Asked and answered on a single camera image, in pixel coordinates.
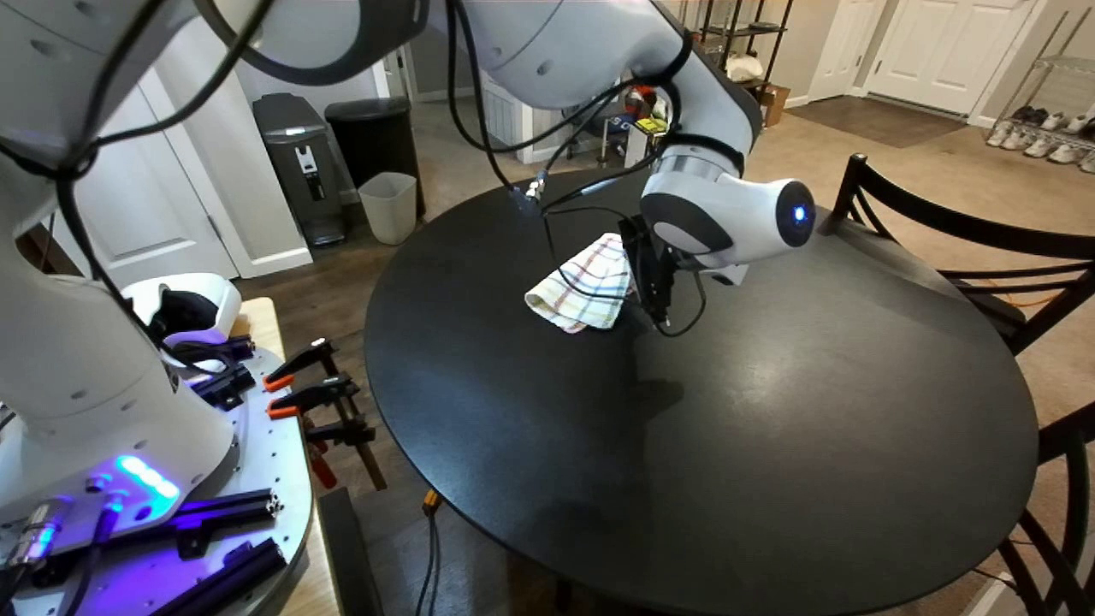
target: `round table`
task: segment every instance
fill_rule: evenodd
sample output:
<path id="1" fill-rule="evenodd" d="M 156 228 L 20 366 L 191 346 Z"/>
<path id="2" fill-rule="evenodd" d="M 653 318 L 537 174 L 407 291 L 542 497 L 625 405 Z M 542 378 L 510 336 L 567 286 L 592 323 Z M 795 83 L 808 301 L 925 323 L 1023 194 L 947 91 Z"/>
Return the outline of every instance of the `round table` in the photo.
<path id="1" fill-rule="evenodd" d="M 559 250 L 617 228 L 640 180 L 553 217 Z M 931 267 L 853 221 L 705 279 L 663 339 L 633 301 L 564 336 L 524 309 L 559 258 L 486 190 L 385 271 L 367 366 L 415 468 L 562 579 L 672 614 L 861 614 L 974 568 L 1036 461 L 1028 383 Z M 691 276 L 673 323 L 697 309 Z"/>

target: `clamp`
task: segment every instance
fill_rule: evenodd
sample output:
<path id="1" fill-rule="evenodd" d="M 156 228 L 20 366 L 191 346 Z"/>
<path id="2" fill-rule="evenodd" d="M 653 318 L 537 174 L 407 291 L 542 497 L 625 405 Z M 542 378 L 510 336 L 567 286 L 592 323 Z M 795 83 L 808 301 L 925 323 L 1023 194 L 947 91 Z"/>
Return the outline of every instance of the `clamp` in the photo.
<path id="1" fill-rule="evenodd" d="M 337 346 L 330 339 L 314 339 L 309 350 L 302 350 L 297 355 L 290 355 L 286 364 L 282 364 L 272 378 L 268 378 L 268 389 L 283 389 L 294 383 L 294 374 L 309 371 L 309 366 L 322 366 L 325 381 L 314 386 L 302 386 L 294 392 L 283 392 L 272 405 L 272 419 L 302 419 L 310 408 L 337 408 L 339 421 L 337 425 L 322 425 L 314 428 L 309 419 L 306 425 L 306 443 L 322 454 L 330 451 L 330 445 L 354 445 L 355 454 L 363 459 L 369 478 L 377 490 L 386 490 L 386 478 L 379 471 L 379 461 L 372 459 L 369 445 L 377 439 L 377 431 L 367 425 L 363 412 L 355 408 L 355 392 L 361 386 L 348 381 L 348 374 L 339 371 L 337 364 Z M 310 471 L 322 478 L 325 490 L 339 487 L 337 471 L 322 461 L 310 459 Z"/>

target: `box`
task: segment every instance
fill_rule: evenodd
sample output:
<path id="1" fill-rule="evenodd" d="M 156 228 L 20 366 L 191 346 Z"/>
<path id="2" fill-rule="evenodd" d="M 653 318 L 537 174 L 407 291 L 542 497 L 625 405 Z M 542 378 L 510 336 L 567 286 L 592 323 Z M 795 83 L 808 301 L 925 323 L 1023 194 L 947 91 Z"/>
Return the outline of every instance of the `box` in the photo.
<path id="1" fill-rule="evenodd" d="M 792 89 L 774 84 L 774 83 L 767 84 L 767 91 L 759 95 L 764 123 L 767 123 L 767 127 L 779 123 L 783 105 L 786 105 L 786 95 L 792 95 Z"/>

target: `chair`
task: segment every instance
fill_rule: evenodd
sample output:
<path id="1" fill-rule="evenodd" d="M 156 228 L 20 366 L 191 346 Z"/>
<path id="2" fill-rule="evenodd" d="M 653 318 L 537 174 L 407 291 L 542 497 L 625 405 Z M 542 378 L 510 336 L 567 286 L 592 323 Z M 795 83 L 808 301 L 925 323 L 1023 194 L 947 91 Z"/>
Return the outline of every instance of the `chair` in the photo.
<path id="1" fill-rule="evenodd" d="M 829 217 L 820 234 L 833 234 L 840 221 L 856 219 L 868 234 L 896 243 L 872 205 L 888 205 L 929 228 L 947 234 L 964 243 L 1053 259 L 1018 271 L 942 271 L 997 326 L 997 331 L 1018 355 L 1095 293 L 1095 237 L 1021 228 L 943 208 L 888 180 L 867 163 L 861 155 L 848 156 L 835 212 Z M 1005 301 L 1018 293 L 1052 298 L 1042 309 L 1023 311 Z"/>
<path id="2" fill-rule="evenodd" d="M 1088 443 L 1095 439 L 1095 405 L 1079 408 L 1076 414 L 1042 428 L 1042 467 L 1064 454 L 1069 467 L 1069 504 L 1064 504 L 1064 535 L 1053 542 L 1045 524 L 1023 510 L 1021 526 L 1029 537 L 1042 563 L 1052 571 L 1045 589 L 1036 589 L 1029 563 L 1021 557 L 1012 542 L 999 544 L 999 557 L 1012 576 L 1012 589 L 1023 599 L 1023 610 L 1059 614 L 1069 607 L 1071 616 L 1091 616 L 1095 610 L 1095 571 L 1086 563 L 1088 537 Z"/>

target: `folded cloth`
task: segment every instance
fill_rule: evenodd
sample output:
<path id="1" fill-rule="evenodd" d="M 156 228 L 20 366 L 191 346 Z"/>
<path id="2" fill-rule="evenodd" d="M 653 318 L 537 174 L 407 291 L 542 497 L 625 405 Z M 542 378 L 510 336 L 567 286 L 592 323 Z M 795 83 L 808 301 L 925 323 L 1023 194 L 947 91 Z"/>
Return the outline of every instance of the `folded cloth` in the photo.
<path id="1" fill-rule="evenodd" d="M 602 234 L 532 286 L 524 305 L 567 336 L 582 327 L 613 327 L 622 298 L 630 293 L 630 279 L 618 234 Z"/>

